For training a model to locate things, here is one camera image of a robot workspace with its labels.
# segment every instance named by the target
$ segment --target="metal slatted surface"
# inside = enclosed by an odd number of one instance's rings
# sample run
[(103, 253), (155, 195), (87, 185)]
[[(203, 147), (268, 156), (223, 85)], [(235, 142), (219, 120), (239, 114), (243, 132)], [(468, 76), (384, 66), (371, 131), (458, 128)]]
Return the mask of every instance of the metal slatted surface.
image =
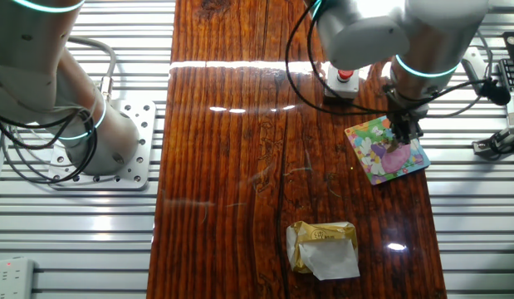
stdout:
[[(514, 0), (492, 3), (496, 7), (482, 31), (498, 61), (507, 57), (500, 35), (514, 30)], [(119, 64), (114, 98), (147, 98), (157, 105), (145, 191), (56, 192), (21, 181), (6, 165), (2, 168), (0, 259), (25, 256), (37, 262), (35, 299), (145, 298), (174, 6), (174, 0), (90, 0), (73, 32), (115, 48)], [(68, 47), (99, 80), (109, 58), (89, 47)], [(451, 84), (466, 79), (460, 68)], [(436, 100), (431, 113), (453, 112), (473, 98), (471, 89), (455, 91)], [(433, 162), (427, 178), (448, 297), (514, 299), (514, 155), (488, 163), (475, 157), (470, 146), (505, 128), (505, 111), (482, 100), (459, 117), (423, 120), (421, 126), (426, 133), (421, 143)], [(25, 137), (37, 142), (28, 133)], [(44, 159), (50, 155), (40, 153)]]

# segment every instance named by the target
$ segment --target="food wrapper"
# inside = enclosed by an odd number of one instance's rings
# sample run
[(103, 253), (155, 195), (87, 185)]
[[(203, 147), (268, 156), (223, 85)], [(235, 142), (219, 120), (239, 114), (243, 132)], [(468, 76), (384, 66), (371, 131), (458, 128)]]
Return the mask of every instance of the food wrapper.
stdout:
[(291, 270), (319, 280), (359, 277), (355, 226), (348, 222), (293, 223), (286, 229)]

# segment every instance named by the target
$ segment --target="white paper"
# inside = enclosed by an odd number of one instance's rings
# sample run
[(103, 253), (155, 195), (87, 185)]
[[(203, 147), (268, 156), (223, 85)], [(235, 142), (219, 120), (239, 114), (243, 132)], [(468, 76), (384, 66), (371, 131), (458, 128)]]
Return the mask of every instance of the white paper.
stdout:
[(300, 243), (299, 253), (319, 280), (360, 276), (353, 243), (348, 238)]
[(296, 230), (292, 227), (286, 229), (286, 253), (288, 254), (288, 261), (290, 261), (291, 270), (293, 270), (296, 260), (293, 257), (293, 253), (296, 251)]

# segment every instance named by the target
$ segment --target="wood grain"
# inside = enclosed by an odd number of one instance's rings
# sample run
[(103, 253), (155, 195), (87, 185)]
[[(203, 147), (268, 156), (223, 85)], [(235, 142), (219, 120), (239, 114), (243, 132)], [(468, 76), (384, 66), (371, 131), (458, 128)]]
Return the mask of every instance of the wood grain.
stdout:
[[(378, 115), (321, 114), (288, 84), (286, 40), (303, 10), (301, 0), (177, 1), (149, 299), (446, 297), (424, 172), (372, 187), (344, 130)], [(307, 28), (293, 61), (307, 61)], [(355, 101), (384, 108), (381, 68)], [(309, 65), (294, 70), (320, 103)], [(286, 227), (298, 220), (353, 223), (361, 276), (292, 272)]]

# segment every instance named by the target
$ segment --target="red button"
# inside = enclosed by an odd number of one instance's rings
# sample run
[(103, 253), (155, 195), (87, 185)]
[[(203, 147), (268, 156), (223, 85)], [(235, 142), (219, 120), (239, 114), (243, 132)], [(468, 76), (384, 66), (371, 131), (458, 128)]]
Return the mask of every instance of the red button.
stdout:
[(354, 73), (355, 73), (355, 71), (338, 70), (338, 80), (343, 81), (343, 82), (348, 81), (353, 76)]

